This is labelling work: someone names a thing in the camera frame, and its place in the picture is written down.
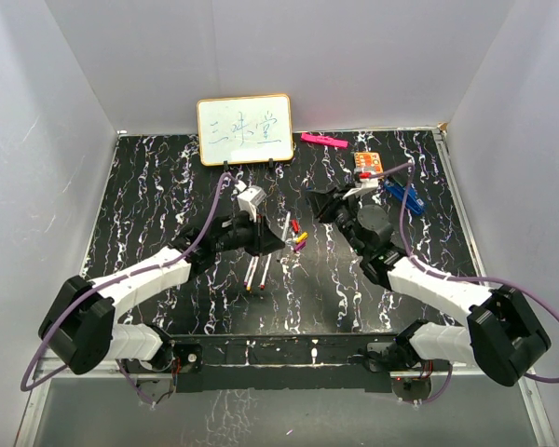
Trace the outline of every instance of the white wall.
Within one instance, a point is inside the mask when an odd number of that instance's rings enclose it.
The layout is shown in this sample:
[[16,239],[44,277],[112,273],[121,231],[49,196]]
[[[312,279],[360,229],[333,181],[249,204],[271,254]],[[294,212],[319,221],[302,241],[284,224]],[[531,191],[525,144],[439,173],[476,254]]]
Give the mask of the white wall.
[[449,121],[512,0],[46,0],[116,129],[284,92],[299,129]]
[[0,0],[0,446],[39,323],[79,272],[115,138],[45,3]]
[[[488,273],[559,310],[559,1],[518,1],[450,125],[449,147]],[[559,375],[559,328],[537,372]],[[540,385],[559,441],[559,386]]]

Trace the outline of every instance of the white pen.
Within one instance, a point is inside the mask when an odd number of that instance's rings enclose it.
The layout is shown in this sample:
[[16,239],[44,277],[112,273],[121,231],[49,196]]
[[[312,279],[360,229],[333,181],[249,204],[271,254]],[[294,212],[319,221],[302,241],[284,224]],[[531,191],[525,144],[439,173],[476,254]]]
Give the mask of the white pen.
[[[284,242],[286,242],[286,237],[288,237],[288,227],[290,226],[290,212],[288,211],[288,214],[286,214],[286,222],[283,225],[283,230],[281,232],[281,240],[283,240]],[[283,250],[278,251],[278,257],[276,258],[276,261],[280,261],[281,259],[281,255],[283,254]]]
[[251,258],[251,261],[249,262],[249,268],[247,268],[246,270],[246,276],[244,277],[244,287],[246,287],[247,284],[249,283],[249,276],[251,275],[253,264],[254,264],[254,256]]
[[263,277],[261,278],[261,284],[259,288],[263,290],[265,288],[265,279],[267,278],[267,270],[269,270],[269,263],[271,263],[271,254],[267,256],[267,262],[265,263],[265,270],[263,270]]
[[253,259],[254,259],[254,263],[252,264],[251,276],[249,277],[249,283],[246,286],[247,291],[251,291],[252,279],[254,278],[254,272],[256,272],[257,264],[259,262],[259,257],[258,256],[255,256]]

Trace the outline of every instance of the pink marker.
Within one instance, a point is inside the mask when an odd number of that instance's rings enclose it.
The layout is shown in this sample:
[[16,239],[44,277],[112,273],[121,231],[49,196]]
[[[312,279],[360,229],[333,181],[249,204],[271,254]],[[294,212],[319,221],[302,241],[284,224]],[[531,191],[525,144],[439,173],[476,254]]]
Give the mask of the pink marker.
[[301,243],[299,243],[296,247],[294,247],[294,253],[299,252],[301,249],[303,249],[305,246],[307,245],[307,241],[303,240]]
[[321,137],[320,135],[311,135],[310,133],[303,133],[300,136],[303,142],[314,142],[316,144],[323,144],[326,146],[341,147],[346,149],[348,147],[348,142],[346,140],[336,140],[331,137]]

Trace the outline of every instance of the orange circuit board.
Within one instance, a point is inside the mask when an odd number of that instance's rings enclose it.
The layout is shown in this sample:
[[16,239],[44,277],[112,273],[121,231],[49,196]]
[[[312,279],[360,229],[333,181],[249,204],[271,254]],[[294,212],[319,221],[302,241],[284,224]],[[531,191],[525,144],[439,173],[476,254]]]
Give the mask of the orange circuit board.
[[383,172],[381,157],[377,152],[355,152],[356,172]]

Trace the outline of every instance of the whiteboard wooden frame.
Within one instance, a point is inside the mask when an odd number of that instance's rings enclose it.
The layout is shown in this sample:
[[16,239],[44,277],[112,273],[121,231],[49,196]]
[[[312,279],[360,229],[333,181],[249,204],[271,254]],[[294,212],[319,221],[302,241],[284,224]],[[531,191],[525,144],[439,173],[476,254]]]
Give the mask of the whiteboard wooden frame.
[[[202,102],[219,102],[219,101],[232,101],[232,100],[256,100],[259,98],[285,98],[286,101],[288,102],[288,126],[290,127],[290,148],[291,148],[291,154],[288,157],[285,158],[273,158],[273,161],[289,161],[292,160],[294,157],[294,141],[293,141],[293,132],[292,132],[292,109],[291,109],[291,105],[290,105],[290,97],[288,95],[286,95],[285,93],[278,93],[278,94],[274,94],[274,95],[261,95],[261,96],[237,96],[237,97],[233,97],[233,98],[219,98],[219,99],[208,99],[208,100],[200,100],[199,102],[197,102],[197,126],[198,126],[198,154],[199,157],[201,159],[201,163],[204,166],[223,166],[224,163],[206,163],[203,160],[203,152],[201,150],[201,122],[200,122],[200,118],[199,118],[199,113],[198,113],[198,107],[200,106],[200,104]],[[266,163],[267,161],[269,161],[269,157],[268,158],[262,158],[262,159],[257,159],[257,160],[249,160],[249,161],[228,161],[227,164],[228,165],[241,165],[241,164],[245,164],[245,163]]]

